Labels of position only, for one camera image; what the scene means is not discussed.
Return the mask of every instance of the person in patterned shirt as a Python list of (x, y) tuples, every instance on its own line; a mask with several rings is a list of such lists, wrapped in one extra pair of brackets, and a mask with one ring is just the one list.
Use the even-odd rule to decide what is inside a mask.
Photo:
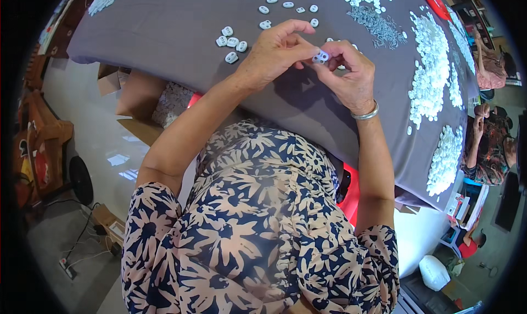
[[(236, 72), (182, 113), (144, 157), (121, 262), (130, 313), (389, 313), (399, 295), (394, 171), (373, 99), (375, 66), (348, 41), (315, 47), (288, 20), (262, 31)], [(312, 68), (357, 119), (357, 226), (335, 204), (320, 146), (268, 121), (222, 126), (290, 67)], [(340, 65), (349, 73), (333, 74)], [(198, 157), (184, 206), (183, 174)]]
[(476, 106), (474, 114), (475, 118), (468, 117), (461, 170), (477, 183), (501, 185), (516, 164), (517, 139), (509, 134), (511, 121), (490, 113), (487, 103)]

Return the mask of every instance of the silver bangle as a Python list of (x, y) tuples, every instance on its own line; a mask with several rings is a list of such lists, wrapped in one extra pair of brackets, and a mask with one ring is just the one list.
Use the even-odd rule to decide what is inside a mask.
[(352, 113), (352, 118), (354, 118), (355, 120), (369, 120), (375, 115), (377, 115), (377, 113), (379, 112), (379, 104), (377, 104), (377, 101), (375, 99), (373, 100), (373, 102), (375, 103), (375, 108), (371, 113), (364, 115), (355, 115)]

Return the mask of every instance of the woman's left hand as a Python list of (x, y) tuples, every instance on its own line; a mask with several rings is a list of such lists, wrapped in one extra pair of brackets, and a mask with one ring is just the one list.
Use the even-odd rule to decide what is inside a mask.
[(300, 61), (319, 54), (320, 48), (313, 46), (300, 35), (300, 31), (314, 34), (315, 29), (307, 22), (290, 19), (262, 31), (247, 58), (241, 62), (236, 73), (253, 91), (263, 89), (267, 84), (287, 71), (291, 66), (303, 69)]

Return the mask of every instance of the table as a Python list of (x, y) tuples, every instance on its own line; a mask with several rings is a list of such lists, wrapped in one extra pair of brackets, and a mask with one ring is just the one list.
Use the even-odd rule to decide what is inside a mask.
[[(281, 4), (285, 1), (294, 2), (295, 8), (316, 4), (319, 10), (311, 13), (306, 9), (299, 14), (294, 8), (283, 8)], [(420, 59), (409, 11), (421, 15), (424, 12), (419, 6), (427, 3), (425, 0), (380, 1), (387, 9), (386, 14), (408, 34), (408, 43), (396, 50), (374, 48), (369, 32), (346, 15), (350, 5), (344, 0), (279, 0), (275, 4), (267, 4), (266, 0), (115, 0), (96, 15), (83, 17), (68, 54), (77, 63), (99, 61), (139, 69), (206, 92), (238, 67), (238, 63), (230, 65), (224, 61), (228, 48), (215, 45), (222, 28), (231, 26), (234, 36), (251, 46), (260, 34), (261, 21), (270, 20), (276, 25), (290, 18), (307, 21), (317, 18), (317, 33), (306, 35), (306, 40), (321, 46), (328, 37), (348, 39), (376, 64), (374, 95), (380, 106), (379, 116), (392, 155), (396, 184), (442, 211), (452, 187), (443, 192), (439, 202), (437, 197), (428, 196), (426, 181), (431, 156), (442, 127), (446, 124), (453, 129), (460, 124), (465, 127), (467, 114), (452, 107), (445, 87), (445, 105), (438, 122), (424, 121), (419, 131), (412, 126), (412, 135), (406, 134), (410, 125), (407, 92), (411, 89), (414, 61)], [(270, 13), (261, 14), (260, 5), (267, 6)], [(449, 40), (449, 58), (454, 61), (452, 50), (459, 52), (459, 49), (450, 28), (446, 21), (437, 16), (435, 19)], [(238, 55), (241, 60), (247, 56), (246, 53)], [(463, 55), (459, 57), (465, 69), (460, 88), (468, 106), (467, 95), (472, 93), (475, 97), (478, 84)], [(357, 168), (359, 148), (355, 121), (311, 69), (290, 69), (263, 91), (248, 97), (241, 106), (319, 143), (338, 159)]]

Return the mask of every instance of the chair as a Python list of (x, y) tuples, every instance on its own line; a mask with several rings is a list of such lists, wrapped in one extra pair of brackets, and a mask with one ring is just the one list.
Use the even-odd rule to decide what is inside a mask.
[(452, 227), (452, 229), (454, 229), (454, 233), (452, 234), (452, 236), (450, 238), (446, 238), (448, 232), (443, 235), (443, 237), (439, 240), (439, 243), (441, 243), (442, 245), (446, 245), (447, 247), (451, 248), (454, 253), (456, 254), (456, 256), (461, 259), (461, 252), (459, 251), (458, 249), (458, 246), (456, 245), (456, 240), (458, 239), (458, 236), (459, 236), (459, 233), (461, 232), (461, 230), (459, 229), (459, 227)]

